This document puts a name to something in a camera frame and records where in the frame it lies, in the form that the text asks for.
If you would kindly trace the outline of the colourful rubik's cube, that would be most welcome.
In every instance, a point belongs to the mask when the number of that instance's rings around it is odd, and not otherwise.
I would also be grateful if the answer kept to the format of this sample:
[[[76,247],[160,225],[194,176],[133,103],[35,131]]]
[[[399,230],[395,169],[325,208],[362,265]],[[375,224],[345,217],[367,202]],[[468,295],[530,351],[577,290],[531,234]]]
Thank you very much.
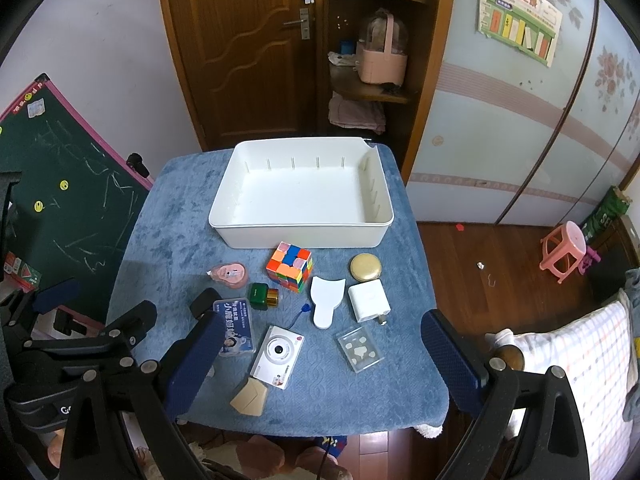
[[[265,266],[268,278],[277,285],[301,292],[314,270],[314,259],[309,249],[281,242]]]

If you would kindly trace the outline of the pink correction tape dispenser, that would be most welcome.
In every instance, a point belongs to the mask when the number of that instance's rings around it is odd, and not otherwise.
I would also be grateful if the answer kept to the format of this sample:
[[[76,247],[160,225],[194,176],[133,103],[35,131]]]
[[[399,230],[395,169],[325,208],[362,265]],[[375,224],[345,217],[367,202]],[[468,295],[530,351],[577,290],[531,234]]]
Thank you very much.
[[[248,271],[239,262],[223,263],[209,269],[206,274],[216,283],[231,289],[240,289],[248,282]]]

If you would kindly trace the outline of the green chalkboard pink frame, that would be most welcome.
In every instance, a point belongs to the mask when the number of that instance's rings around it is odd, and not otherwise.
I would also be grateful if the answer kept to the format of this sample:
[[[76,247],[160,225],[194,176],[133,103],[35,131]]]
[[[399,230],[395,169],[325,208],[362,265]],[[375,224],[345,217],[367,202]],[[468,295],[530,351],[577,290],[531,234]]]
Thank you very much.
[[[74,278],[72,309],[103,318],[151,189],[47,75],[1,115],[1,168],[17,171],[10,252],[42,288]]]

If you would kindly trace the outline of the brown wooden door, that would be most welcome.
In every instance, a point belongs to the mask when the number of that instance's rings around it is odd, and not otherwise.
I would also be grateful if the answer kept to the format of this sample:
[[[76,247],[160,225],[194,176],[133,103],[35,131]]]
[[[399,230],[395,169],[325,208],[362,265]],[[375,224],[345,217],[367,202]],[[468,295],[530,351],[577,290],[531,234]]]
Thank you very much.
[[[317,130],[314,7],[304,0],[160,0],[205,151]]]

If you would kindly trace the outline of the beige geometric box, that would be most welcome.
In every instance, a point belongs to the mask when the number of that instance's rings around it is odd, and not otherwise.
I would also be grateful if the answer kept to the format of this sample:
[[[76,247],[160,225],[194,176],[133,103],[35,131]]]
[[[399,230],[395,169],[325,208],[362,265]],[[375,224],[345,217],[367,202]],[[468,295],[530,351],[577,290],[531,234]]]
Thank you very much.
[[[230,401],[230,405],[239,414],[262,416],[266,404],[268,387],[254,377],[247,378],[246,384]]]

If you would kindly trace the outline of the white patterned bedding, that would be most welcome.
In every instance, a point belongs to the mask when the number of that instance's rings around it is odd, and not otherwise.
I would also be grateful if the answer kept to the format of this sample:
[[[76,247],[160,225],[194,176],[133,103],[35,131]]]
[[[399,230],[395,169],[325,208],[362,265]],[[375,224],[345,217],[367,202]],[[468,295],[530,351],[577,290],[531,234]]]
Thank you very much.
[[[526,372],[542,374],[553,365],[564,370],[582,421],[590,477],[614,478],[629,453],[632,423],[623,411],[638,378],[625,292],[552,332],[516,334],[505,328],[485,340],[491,350],[519,348]]]

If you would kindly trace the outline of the wall poster chart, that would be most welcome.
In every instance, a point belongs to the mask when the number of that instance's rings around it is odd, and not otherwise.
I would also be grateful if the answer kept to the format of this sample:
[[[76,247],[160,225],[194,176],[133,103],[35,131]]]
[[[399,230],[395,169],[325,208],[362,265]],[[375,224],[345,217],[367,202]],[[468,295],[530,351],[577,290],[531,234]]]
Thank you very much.
[[[562,17],[548,0],[478,0],[477,30],[551,67]]]

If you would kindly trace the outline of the white compact camera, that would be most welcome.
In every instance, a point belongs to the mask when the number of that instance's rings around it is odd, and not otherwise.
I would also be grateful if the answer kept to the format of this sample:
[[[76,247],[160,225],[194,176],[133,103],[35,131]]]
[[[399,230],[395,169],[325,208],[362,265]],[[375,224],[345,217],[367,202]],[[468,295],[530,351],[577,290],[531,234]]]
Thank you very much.
[[[271,325],[250,369],[250,377],[284,390],[288,386],[304,341],[303,335]]]

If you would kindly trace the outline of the green perfume bottle gold cap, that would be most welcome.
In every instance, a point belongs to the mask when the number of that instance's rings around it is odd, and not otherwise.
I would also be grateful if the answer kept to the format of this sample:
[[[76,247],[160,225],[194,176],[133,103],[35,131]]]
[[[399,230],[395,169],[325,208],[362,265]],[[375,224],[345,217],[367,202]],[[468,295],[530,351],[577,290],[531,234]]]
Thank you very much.
[[[266,283],[252,283],[248,290],[248,301],[255,310],[276,308],[280,301],[279,291]]]

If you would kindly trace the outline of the green bag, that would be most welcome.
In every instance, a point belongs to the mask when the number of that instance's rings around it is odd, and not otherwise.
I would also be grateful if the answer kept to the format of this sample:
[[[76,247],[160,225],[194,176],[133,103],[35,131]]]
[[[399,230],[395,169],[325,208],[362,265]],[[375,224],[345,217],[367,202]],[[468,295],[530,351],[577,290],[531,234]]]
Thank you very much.
[[[626,214],[632,200],[618,186],[612,185],[594,211],[586,218],[580,228],[585,242],[590,244],[610,223]]]

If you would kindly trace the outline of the clear acrylic specimen block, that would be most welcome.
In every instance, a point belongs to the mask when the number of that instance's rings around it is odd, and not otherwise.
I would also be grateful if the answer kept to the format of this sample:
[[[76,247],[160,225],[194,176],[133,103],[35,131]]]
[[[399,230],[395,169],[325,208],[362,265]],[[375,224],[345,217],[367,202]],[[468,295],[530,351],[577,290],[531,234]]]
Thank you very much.
[[[367,327],[359,326],[336,336],[352,370],[358,374],[384,360]]]

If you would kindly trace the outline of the white plastic storage bin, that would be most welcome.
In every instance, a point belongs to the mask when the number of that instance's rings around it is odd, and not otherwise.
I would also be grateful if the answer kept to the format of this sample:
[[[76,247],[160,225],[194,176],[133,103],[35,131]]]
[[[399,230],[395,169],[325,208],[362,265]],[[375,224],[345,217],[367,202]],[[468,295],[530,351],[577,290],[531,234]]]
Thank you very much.
[[[344,136],[238,144],[208,215],[236,249],[373,248],[394,219],[380,150]]]

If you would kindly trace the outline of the blue dental floss box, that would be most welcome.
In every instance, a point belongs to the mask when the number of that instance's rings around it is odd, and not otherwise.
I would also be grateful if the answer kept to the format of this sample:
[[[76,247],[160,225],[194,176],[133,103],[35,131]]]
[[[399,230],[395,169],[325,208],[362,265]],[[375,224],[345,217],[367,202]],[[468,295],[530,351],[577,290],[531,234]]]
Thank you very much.
[[[224,343],[219,355],[224,358],[254,353],[250,305],[246,298],[221,299],[213,303],[213,310],[224,319]]]

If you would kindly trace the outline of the white power adapter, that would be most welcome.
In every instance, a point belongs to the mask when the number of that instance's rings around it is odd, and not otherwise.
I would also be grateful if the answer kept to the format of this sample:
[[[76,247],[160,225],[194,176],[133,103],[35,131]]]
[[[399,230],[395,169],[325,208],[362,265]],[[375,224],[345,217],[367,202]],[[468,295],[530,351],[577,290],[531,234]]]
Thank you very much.
[[[380,280],[352,285],[348,289],[352,312],[358,323],[375,320],[380,325],[386,323],[390,314],[390,303]]]

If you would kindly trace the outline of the gold round compact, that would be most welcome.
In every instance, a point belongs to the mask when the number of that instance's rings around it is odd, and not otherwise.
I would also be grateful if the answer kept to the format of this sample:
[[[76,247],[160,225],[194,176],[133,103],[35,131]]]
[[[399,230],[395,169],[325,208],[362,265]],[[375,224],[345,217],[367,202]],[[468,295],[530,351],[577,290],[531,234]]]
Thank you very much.
[[[359,283],[377,280],[382,274],[382,263],[376,255],[362,252],[350,260],[349,272]]]

